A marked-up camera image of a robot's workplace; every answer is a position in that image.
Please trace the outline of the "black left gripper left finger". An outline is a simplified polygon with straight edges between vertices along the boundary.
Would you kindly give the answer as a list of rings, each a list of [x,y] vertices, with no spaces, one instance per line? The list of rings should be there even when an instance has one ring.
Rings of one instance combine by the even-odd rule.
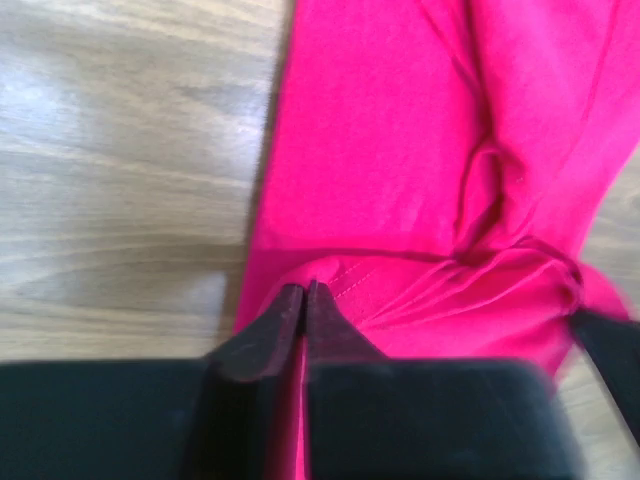
[[[277,376],[291,356],[304,289],[288,284],[250,325],[207,356],[215,379],[256,382]]]

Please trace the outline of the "pink red t shirt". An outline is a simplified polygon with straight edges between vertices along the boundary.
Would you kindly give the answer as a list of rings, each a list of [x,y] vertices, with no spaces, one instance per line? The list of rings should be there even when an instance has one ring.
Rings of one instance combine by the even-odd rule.
[[[635,1],[300,1],[237,325],[326,283],[384,352],[556,372],[639,141]]]

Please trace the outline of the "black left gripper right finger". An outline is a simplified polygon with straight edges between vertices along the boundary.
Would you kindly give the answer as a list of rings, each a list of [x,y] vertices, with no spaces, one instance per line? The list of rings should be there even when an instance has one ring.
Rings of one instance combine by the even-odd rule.
[[[329,286],[312,281],[304,327],[310,362],[377,362],[387,357],[342,314]]]

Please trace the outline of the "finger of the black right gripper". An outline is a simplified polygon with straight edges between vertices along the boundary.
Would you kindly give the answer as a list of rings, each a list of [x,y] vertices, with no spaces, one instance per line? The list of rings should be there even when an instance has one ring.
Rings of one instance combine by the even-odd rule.
[[[639,323],[579,309],[572,335],[590,357],[631,435],[639,439]]]

